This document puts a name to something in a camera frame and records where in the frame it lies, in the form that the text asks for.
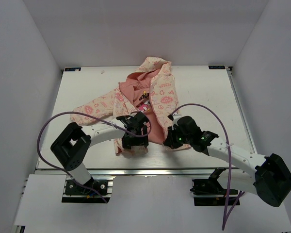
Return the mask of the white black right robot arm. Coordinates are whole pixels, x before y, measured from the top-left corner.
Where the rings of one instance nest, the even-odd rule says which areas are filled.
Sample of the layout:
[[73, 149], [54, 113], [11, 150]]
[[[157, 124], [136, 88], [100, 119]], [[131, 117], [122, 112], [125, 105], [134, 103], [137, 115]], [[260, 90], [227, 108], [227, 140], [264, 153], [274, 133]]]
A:
[[270, 156], [228, 146], [217, 134], [202, 131], [190, 116], [169, 115], [172, 125], [167, 128], [164, 145], [178, 149], [184, 145], [207, 156], [231, 162], [236, 170], [218, 167], [208, 179], [195, 180], [191, 189], [195, 195], [226, 194], [230, 189], [259, 196], [272, 207], [279, 207], [291, 191], [291, 173], [277, 154]]

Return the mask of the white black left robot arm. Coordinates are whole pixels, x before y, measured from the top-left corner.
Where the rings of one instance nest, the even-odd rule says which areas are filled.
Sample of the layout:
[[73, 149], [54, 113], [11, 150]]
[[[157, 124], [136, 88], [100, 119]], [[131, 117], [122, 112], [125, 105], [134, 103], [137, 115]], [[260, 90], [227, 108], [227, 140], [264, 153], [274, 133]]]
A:
[[150, 130], [150, 121], [141, 112], [133, 116], [119, 116], [111, 122], [94, 126], [80, 126], [72, 122], [66, 126], [50, 149], [71, 177], [76, 188], [83, 194], [94, 187], [94, 179], [83, 164], [88, 149], [96, 144], [120, 139], [122, 148], [128, 151], [146, 148]]

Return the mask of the pink and cream printed jacket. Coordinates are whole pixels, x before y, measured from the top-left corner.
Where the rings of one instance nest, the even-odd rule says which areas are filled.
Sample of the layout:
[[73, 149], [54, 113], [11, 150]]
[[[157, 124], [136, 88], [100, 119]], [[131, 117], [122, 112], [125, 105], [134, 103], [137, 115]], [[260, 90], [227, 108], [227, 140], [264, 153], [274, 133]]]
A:
[[149, 141], [162, 145], [167, 138], [167, 128], [172, 124], [168, 115], [177, 107], [171, 62], [147, 57], [117, 88], [76, 107], [70, 119], [79, 125], [91, 125], [96, 118], [119, 117], [140, 111], [150, 120]]

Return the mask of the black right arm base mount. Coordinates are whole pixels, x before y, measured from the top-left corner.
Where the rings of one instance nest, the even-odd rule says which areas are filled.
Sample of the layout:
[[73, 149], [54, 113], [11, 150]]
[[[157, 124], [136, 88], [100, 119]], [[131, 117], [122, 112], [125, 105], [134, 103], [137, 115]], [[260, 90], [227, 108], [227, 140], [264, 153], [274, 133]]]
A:
[[217, 180], [193, 179], [192, 188], [194, 206], [224, 206], [226, 189]]

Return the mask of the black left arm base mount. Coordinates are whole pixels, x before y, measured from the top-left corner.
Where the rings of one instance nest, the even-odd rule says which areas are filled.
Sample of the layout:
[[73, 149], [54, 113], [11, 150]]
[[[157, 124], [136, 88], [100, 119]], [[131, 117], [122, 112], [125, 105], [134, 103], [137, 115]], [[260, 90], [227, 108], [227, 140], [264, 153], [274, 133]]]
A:
[[77, 185], [70, 177], [64, 184], [62, 203], [107, 204], [113, 191], [112, 176], [93, 176], [93, 183], [84, 188]]

